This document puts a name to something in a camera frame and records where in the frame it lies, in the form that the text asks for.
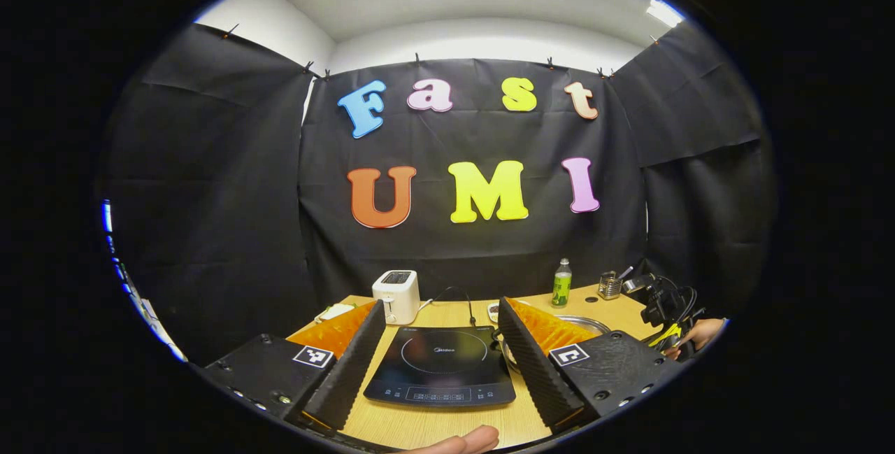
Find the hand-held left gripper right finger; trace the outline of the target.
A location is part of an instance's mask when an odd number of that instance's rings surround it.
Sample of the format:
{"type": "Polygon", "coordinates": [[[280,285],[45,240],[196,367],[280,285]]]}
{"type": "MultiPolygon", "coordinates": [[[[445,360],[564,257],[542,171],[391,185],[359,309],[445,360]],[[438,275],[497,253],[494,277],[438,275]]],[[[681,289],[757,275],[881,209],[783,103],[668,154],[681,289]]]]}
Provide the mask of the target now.
{"type": "Polygon", "coordinates": [[[499,300],[498,326],[551,432],[633,406],[685,368],[624,331],[595,335],[508,297],[499,300]]]}

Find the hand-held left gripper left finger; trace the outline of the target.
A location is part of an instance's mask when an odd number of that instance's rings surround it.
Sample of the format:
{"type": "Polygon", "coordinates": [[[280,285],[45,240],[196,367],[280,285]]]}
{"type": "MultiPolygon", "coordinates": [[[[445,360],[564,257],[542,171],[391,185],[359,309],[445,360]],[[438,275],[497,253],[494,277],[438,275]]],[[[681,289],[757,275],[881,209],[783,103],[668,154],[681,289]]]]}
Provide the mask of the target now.
{"type": "Polygon", "coordinates": [[[384,302],[367,302],[290,339],[253,337],[201,375],[266,415],[335,432],[348,421],[385,327],[384,302]]]}

